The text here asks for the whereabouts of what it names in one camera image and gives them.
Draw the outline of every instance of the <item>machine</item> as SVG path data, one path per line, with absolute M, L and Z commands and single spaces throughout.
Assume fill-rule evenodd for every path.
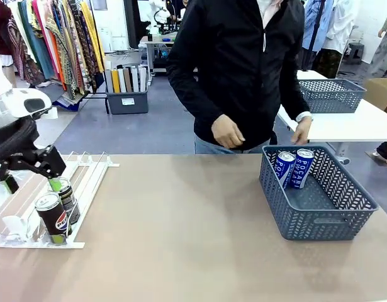
M 38 149 L 35 120 L 52 109 L 49 97 L 36 89 L 12 88 L 0 61 L 0 182 L 10 193 L 18 184 L 10 171 L 29 170 L 46 177 L 54 186 L 66 168 L 53 145 Z
M 163 0 L 149 0 L 149 4 L 151 12 L 148 17 L 151 24 L 147 29 L 151 35 L 163 34 L 163 27 L 168 23 L 168 18 L 171 17 L 171 14 L 167 9 L 167 4 Z

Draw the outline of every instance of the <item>hand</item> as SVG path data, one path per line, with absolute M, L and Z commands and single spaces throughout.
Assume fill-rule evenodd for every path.
M 312 124 L 312 117 L 306 116 L 304 117 L 296 127 L 294 135 L 291 139 L 291 142 L 296 145 L 304 145 L 308 143 L 308 134 Z
M 227 115 L 220 115 L 211 126 L 215 140 L 227 149 L 241 146 L 245 141 L 237 124 Z

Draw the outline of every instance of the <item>gray storage bin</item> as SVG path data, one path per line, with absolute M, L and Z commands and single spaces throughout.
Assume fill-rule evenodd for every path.
M 129 115 L 149 112 L 147 90 L 145 92 L 106 93 L 113 115 Z
M 345 79 L 300 80 L 311 113 L 354 113 L 366 92 Z
M 352 240 L 378 205 L 322 146 L 306 146 L 315 158 L 305 187 L 284 190 L 274 171 L 277 156 L 300 148 L 263 147 L 259 181 L 281 235 L 287 240 Z

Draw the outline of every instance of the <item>beige tabletop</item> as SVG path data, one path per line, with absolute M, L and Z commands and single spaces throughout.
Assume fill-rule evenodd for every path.
M 117 155 L 82 250 L 0 249 L 0 302 L 387 299 L 387 215 L 352 242 L 290 242 L 260 155 Z

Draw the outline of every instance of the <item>jeans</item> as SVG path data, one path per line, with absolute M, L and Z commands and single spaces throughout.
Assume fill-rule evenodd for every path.
M 196 154 L 261 154 L 262 147 L 267 146 L 269 141 L 266 141 L 259 146 L 256 146 L 249 150 L 229 150 L 213 143 L 208 143 L 199 138 L 197 135 L 194 136 L 194 152 Z

